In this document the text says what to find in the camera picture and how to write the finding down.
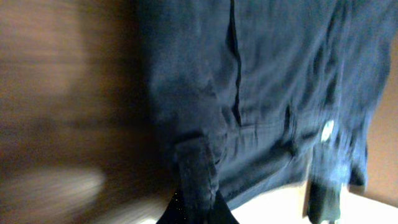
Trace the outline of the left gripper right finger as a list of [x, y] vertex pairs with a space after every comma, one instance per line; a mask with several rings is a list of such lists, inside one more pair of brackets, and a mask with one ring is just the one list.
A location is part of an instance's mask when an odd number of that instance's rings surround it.
[[312, 224], [335, 223], [341, 217], [341, 185], [334, 187], [310, 184], [307, 217]]

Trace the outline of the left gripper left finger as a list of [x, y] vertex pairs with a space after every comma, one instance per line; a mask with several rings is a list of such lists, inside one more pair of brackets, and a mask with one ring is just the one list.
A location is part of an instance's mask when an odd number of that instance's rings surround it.
[[239, 224], [231, 213], [221, 192], [215, 195], [215, 202], [208, 210], [188, 208], [183, 192], [177, 189], [165, 212], [156, 224]]

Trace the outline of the navy blue shorts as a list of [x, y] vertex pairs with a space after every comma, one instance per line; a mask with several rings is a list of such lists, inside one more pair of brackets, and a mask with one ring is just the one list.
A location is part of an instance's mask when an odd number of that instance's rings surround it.
[[306, 177], [365, 185], [396, 1], [140, 1], [143, 68], [189, 210]]

